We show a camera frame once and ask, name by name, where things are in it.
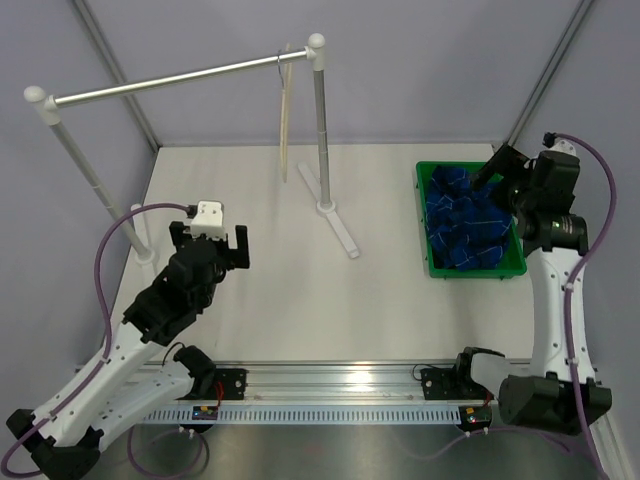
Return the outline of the blue plaid shirt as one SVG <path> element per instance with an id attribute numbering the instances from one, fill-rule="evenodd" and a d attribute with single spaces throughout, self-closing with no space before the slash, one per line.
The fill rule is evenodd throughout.
<path id="1" fill-rule="evenodd" d="M 427 240 L 436 267 L 468 272 L 496 269 L 510 246 L 511 215 L 471 199 L 471 173 L 437 166 L 426 193 Z"/>

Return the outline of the white hanger with metal hook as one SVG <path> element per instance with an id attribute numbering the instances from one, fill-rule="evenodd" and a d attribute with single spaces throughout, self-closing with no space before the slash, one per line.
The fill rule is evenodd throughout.
<path id="1" fill-rule="evenodd" d="M 278 73 L 281 81 L 281 105 L 279 127 L 279 172 L 281 181 L 288 180 L 288 146 L 289 146 L 289 116 L 292 91 L 292 66 L 278 61 Z"/>

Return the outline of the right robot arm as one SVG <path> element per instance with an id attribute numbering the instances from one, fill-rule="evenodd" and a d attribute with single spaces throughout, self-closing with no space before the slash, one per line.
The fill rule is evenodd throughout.
<path id="1" fill-rule="evenodd" d="M 501 353 L 467 347 L 452 374 L 460 395 L 492 396 L 504 423 L 571 436 L 612 406 L 586 342 L 583 277 L 595 247 L 585 219 L 571 211 L 579 173 L 574 146 L 560 139 L 533 159 L 504 144 L 474 175 L 474 188 L 500 175 L 492 197 L 516 220 L 533 287 L 533 350 L 519 368 Z"/>

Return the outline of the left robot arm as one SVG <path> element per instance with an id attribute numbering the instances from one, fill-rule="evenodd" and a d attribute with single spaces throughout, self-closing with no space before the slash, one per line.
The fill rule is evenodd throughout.
<path id="1" fill-rule="evenodd" d="M 48 403 L 7 419 L 38 474 L 81 479 L 115 439 L 157 407 L 174 399 L 223 398 L 214 361 L 194 345 L 177 350 L 151 379 L 124 386 L 211 306 L 228 272 L 250 266 L 244 225 L 235 228 L 236 247 L 195 223 L 174 221 L 169 230 L 174 254 L 124 311 L 102 350 Z"/>

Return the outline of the green plastic tray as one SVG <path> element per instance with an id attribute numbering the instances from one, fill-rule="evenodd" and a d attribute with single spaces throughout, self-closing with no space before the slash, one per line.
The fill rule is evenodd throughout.
<path id="1" fill-rule="evenodd" d="M 527 271 L 526 261 L 523 254 L 521 240 L 519 239 L 515 224 L 511 217 L 510 246 L 499 266 L 494 270 L 475 270 L 468 272 L 458 272 L 455 270 L 440 269 L 435 266 L 432 249 L 427 240 L 426 221 L 426 193 L 432 172 L 437 166 L 462 167 L 471 174 L 478 171 L 483 164 L 481 162 L 465 161 L 421 161 L 416 164 L 416 189 L 419 192 L 419 203 L 421 210 L 421 223 L 425 231 L 426 264 L 428 273 L 437 279 L 511 279 L 522 276 Z M 499 182 L 500 177 L 495 175 L 489 182 Z"/>

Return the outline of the silver clothes rack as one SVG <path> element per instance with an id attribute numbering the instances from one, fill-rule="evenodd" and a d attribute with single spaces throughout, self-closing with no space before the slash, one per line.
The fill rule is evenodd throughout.
<path id="1" fill-rule="evenodd" d="M 77 142 L 63 125 L 60 116 L 62 109 L 111 98 L 131 97 L 137 93 L 272 66 L 277 67 L 281 75 L 285 75 L 287 73 L 287 65 L 307 61 L 313 71 L 319 176 L 315 177 L 305 164 L 299 165 L 298 171 L 316 199 L 316 209 L 319 215 L 328 221 L 347 256 L 351 259 L 356 259 L 360 256 L 360 250 L 342 222 L 337 212 L 336 203 L 331 196 L 326 116 L 326 60 L 326 38 L 320 33 L 314 33 L 309 36 L 304 47 L 293 51 L 276 53 L 271 56 L 151 79 L 125 82 L 111 87 L 60 96 L 50 95 L 39 86 L 29 86 L 24 90 L 23 97 L 37 112 L 43 123 L 54 133 L 60 145 L 74 161 L 76 167 L 85 177 L 111 217 L 114 220 L 119 220 L 124 216 L 122 209 L 116 205 Z"/>

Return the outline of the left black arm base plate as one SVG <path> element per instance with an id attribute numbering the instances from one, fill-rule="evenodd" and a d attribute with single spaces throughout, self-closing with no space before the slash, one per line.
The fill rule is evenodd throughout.
<path id="1" fill-rule="evenodd" d="M 247 370 L 222 368 L 208 374 L 199 387 L 198 395 L 204 400 L 241 401 L 245 398 Z"/>

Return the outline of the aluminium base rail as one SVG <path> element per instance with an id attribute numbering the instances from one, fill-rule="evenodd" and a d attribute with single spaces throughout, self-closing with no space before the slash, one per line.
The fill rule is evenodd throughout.
<path id="1" fill-rule="evenodd" d="M 575 399 L 582 402 L 588 413 L 597 409 L 608 410 L 612 405 L 610 389 L 599 385 L 593 375 L 575 383 L 570 375 L 561 376 L 553 368 L 543 373 L 511 364 L 506 358 L 491 352 L 465 351 L 451 367 L 458 374 L 470 378 L 486 388 L 507 409 L 546 408 L 569 409 Z M 137 382 L 145 392 L 161 393 L 170 401 L 204 400 L 198 395 L 199 387 L 208 374 L 222 368 L 247 370 L 245 398 L 261 385 L 282 389 L 287 394 L 301 392 L 318 398 L 324 395 L 382 395 L 394 396 L 403 387 L 422 387 L 419 371 L 405 374 L 397 367 L 383 372 L 375 365 L 277 365 L 266 370 L 266 380 L 258 373 L 238 366 L 219 365 L 196 348 L 182 348 L 158 370 Z"/>

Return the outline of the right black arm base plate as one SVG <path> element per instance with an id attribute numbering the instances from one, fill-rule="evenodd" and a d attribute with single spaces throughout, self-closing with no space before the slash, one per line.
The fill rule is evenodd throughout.
<path id="1" fill-rule="evenodd" d="M 494 395 L 455 368 L 425 366 L 419 370 L 425 400 L 493 400 Z"/>

